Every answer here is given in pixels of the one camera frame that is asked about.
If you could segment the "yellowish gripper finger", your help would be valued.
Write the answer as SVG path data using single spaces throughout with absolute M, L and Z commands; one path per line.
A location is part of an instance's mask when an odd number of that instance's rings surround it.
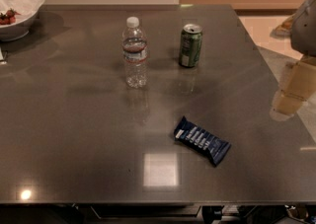
M 316 57 L 303 55 L 300 60 L 285 64 L 273 99 L 273 110 L 293 115 L 315 92 Z

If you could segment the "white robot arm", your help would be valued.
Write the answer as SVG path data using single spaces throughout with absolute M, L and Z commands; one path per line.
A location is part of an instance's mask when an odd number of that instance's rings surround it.
M 302 54 L 286 63 L 279 79 L 272 111 L 292 116 L 316 92 L 316 0 L 305 0 L 291 18 L 290 44 Z

